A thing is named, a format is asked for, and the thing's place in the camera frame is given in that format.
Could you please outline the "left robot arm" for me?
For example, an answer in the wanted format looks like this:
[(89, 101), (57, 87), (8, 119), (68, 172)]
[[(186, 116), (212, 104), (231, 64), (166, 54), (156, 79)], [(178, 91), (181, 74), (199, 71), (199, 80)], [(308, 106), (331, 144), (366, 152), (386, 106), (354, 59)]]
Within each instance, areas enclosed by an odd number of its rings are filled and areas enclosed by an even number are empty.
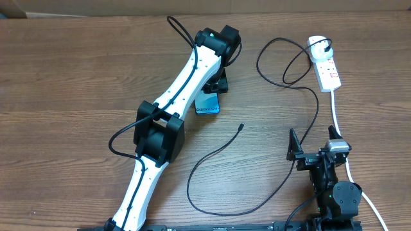
[(153, 103), (143, 101), (134, 123), (122, 128), (134, 129), (134, 172), (122, 204), (108, 219), (104, 230), (140, 230), (157, 182), (166, 167), (180, 153), (185, 141), (184, 119), (201, 94), (228, 91), (225, 68), (241, 51), (237, 29), (225, 26), (217, 32), (200, 30), (189, 39), (191, 56), (171, 86)]

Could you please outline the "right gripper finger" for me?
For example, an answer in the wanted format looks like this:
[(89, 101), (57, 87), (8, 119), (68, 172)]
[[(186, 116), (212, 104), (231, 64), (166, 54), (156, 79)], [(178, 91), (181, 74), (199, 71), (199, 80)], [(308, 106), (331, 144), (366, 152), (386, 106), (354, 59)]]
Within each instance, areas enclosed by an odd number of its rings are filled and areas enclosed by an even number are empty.
[(286, 154), (286, 159), (289, 161), (295, 161), (299, 159), (302, 154), (303, 150), (301, 144), (298, 140), (295, 130), (291, 128), (289, 133), (289, 145)]
[(335, 140), (335, 139), (341, 139), (342, 138), (342, 136), (337, 132), (337, 130), (334, 126), (329, 126), (328, 127), (328, 133), (329, 133), (329, 139), (330, 140)]

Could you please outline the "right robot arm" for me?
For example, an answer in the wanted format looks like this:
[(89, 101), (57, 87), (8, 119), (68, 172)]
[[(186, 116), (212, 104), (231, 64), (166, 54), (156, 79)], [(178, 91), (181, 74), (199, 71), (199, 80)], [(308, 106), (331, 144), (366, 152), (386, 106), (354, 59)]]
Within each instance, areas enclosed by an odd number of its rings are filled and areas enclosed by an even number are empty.
[[(290, 129), (286, 159), (297, 163), (298, 171), (308, 171), (314, 195), (299, 205), (287, 218), (285, 230), (361, 230), (358, 215), (362, 188), (350, 181), (340, 181), (335, 168), (345, 164), (351, 146), (339, 135), (334, 126), (328, 128), (329, 140), (316, 153), (303, 152), (302, 146)], [(298, 227), (291, 219), (311, 201), (317, 201), (317, 214), (310, 214)]]

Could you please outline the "Samsung Galaxy smartphone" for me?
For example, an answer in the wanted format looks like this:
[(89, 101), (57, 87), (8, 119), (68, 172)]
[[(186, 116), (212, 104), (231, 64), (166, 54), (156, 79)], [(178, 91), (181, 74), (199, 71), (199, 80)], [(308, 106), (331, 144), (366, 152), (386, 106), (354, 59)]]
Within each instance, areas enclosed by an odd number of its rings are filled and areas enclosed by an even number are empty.
[(218, 94), (206, 94), (201, 90), (195, 98), (195, 112), (197, 115), (218, 114), (220, 112)]

